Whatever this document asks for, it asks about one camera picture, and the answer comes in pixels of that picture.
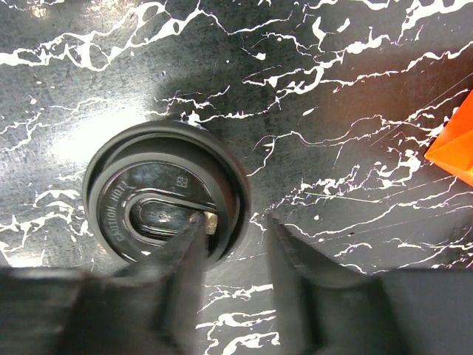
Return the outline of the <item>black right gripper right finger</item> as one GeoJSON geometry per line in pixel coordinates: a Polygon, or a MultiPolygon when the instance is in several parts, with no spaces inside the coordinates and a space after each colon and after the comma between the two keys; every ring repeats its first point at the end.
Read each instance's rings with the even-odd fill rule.
{"type": "Polygon", "coordinates": [[[284,354],[470,354],[472,272],[360,274],[265,218],[284,354]]]}

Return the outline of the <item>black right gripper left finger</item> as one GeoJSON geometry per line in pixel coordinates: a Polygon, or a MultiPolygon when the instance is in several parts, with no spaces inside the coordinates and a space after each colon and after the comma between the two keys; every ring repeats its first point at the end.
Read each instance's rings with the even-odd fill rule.
{"type": "Polygon", "coordinates": [[[193,354],[205,272],[205,216],[108,275],[1,269],[3,354],[193,354]]]}

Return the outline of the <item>single black lid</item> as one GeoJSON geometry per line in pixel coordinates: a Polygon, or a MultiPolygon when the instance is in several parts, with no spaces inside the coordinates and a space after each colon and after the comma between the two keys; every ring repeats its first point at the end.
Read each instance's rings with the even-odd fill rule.
{"type": "Polygon", "coordinates": [[[86,218],[101,247],[133,263],[207,220],[208,261],[245,236],[251,188],[236,155],[204,129],[174,121],[132,126],[92,157],[83,181],[86,218]]]}

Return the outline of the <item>orange paper bag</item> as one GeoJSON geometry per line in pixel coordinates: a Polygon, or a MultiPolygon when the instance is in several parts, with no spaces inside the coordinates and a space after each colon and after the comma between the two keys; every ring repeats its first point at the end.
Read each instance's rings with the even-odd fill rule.
{"type": "Polygon", "coordinates": [[[434,165],[472,186],[472,92],[424,154],[434,165]]]}

